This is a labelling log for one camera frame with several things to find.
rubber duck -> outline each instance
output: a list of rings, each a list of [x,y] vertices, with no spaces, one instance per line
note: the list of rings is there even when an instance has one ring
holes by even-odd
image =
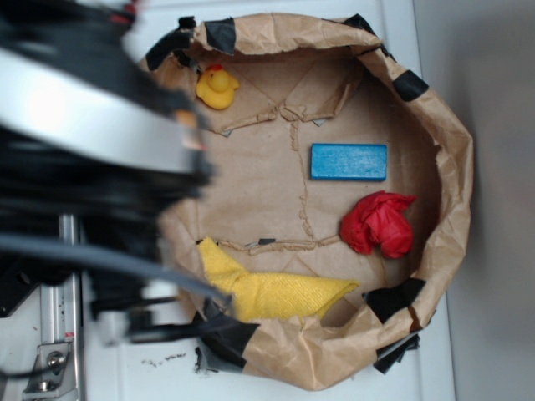
[[[206,69],[199,77],[196,95],[213,109],[223,110],[232,104],[234,91],[239,87],[237,79],[221,65],[216,64]]]

wooden block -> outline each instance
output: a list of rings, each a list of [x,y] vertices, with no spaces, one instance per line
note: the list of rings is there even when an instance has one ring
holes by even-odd
[[[312,144],[313,180],[386,180],[386,145]]]

screw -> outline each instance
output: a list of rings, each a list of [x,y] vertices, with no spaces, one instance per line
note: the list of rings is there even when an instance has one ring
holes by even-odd
[[[47,364],[52,369],[52,373],[57,376],[61,372],[61,369],[63,369],[65,356],[58,351],[54,351],[48,355]]]
[[[42,392],[46,392],[50,389],[50,381],[49,380],[43,380],[42,382],[38,383],[38,390]]]

yellow sponge cloth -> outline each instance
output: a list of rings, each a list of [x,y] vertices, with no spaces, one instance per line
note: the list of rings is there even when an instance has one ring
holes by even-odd
[[[229,257],[211,238],[199,245],[208,281],[234,294],[237,318],[312,316],[322,318],[346,293],[359,286],[355,280],[308,277],[287,273],[250,273]]]

paper bag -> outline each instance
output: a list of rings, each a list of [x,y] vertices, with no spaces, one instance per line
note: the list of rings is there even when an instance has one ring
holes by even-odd
[[[160,219],[177,266],[206,280],[196,241],[209,236],[251,272],[361,283],[321,321],[259,319],[203,338],[208,362],[320,390],[408,347],[465,255],[473,169],[466,129],[359,15],[340,23],[263,14],[181,32],[190,45],[150,72],[157,82],[194,99],[196,67],[219,63],[241,88],[223,111],[195,100],[217,173],[200,199]],[[310,180],[318,142],[387,145],[386,181]],[[338,236],[342,217],[378,190],[417,198],[405,213],[413,247],[400,259],[360,255]],[[190,300],[199,316],[217,312]]]

